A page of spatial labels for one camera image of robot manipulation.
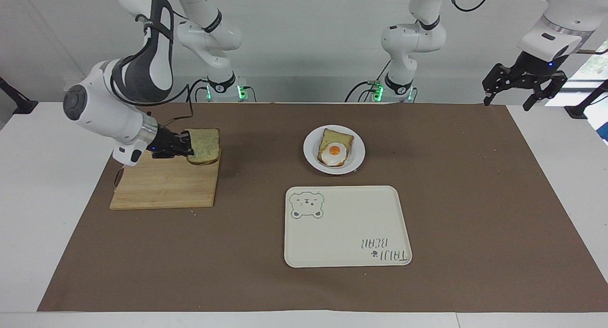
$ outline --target white table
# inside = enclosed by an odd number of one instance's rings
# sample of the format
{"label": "white table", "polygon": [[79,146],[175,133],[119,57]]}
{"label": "white table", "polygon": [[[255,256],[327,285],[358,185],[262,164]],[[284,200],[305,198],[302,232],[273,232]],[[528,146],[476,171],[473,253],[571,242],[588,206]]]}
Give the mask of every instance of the white table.
{"label": "white table", "polygon": [[[562,109],[510,112],[608,279],[608,147]],[[61,103],[40,103],[13,116],[0,147],[0,328],[608,327],[608,313],[35,313],[113,142],[69,122]]]}

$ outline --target wooden cutting board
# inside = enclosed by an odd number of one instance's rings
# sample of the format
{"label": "wooden cutting board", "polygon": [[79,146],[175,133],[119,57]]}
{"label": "wooden cutting board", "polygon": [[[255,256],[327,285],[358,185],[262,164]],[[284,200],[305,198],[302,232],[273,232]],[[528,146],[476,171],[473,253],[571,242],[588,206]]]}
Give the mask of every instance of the wooden cutting board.
{"label": "wooden cutting board", "polygon": [[193,166],[185,157],[152,159],[146,151],[137,166],[124,168],[110,209],[213,207],[219,161]]}

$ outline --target bear face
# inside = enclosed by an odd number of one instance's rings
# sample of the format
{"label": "bear face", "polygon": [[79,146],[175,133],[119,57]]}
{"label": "bear face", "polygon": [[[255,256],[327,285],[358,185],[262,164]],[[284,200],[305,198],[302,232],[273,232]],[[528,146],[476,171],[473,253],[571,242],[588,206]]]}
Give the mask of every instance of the bear face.
{"label": "bear face", "polygon": [[292,194],[289,197],[291,203],[291,217],[301,218],[303,216],[313,216],[321,218],[323,216],[323,202],[325,198],[319,193],[302,192]]}

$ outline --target white wall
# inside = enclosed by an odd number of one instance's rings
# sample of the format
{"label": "white wall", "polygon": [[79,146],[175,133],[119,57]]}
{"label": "white wall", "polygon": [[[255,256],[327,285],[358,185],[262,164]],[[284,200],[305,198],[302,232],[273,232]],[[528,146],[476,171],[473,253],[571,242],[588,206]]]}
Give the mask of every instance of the white wall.
{"label": "white wall", "polygon": [[[374,79],[387,62],[382,30],[413,22],[408,0],[211,1],[243,28],[243,46],[229,55],[260,101],[343,101],[352,85]],[[466,7],[479,0],[458,1]],[[541,0],[488,0],[463,14],[445,0],[447,45],[415,56],[418,101],[482,101],[482,79],[497,62],[514,62],[517,42],[545,8]],[[100,60],[134,53],[142,39],[141,24],[116,0],[0,0],[0,15],[0,75],[42,101],[61,101],[66,84]],[[599,47],[606,37],[608,21],[586,47]],[[569,58],[564,70],[572,75],[587,57]],[[179,45],[174,72],[176,88],[205,75]],[[529,94],[514,90],[497,101],[523,103]]]}

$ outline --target white plate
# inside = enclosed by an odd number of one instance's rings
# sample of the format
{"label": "white plate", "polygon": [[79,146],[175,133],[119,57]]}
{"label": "white plate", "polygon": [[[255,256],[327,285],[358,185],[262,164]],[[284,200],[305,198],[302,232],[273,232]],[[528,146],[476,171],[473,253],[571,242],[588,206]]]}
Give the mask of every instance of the white plate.
{"label": "white plate", "polygon": [[285,262],[294,268],[407,265],[412,248],[390,186],[294,187],[285,195]]}
{"label": "white plate", "polygon": [[[354,136],[350,152],[348,153],[348,158],[344,162],[343,166],[329,167],[317,159],[317,155],[319,154],[319,146],[321,145],[321,140],[323,140],[323,131],[325,129]],[[348,129],[348,127],[343,127],[340,125],[325,125],[322,127],[317,127],[317,129],[314,129],[308,134],[308,136],[306,136],[306,140],[304,140],[304,156],[306,157],[306,161],[308,161],[311,166],[319,171],[331,175],[343,175],[353,172],[357,170],[359,166],[361,166],[363,159],[365,159],[365,144],[363,144],[361,137],[359,137],[355,131]]]}

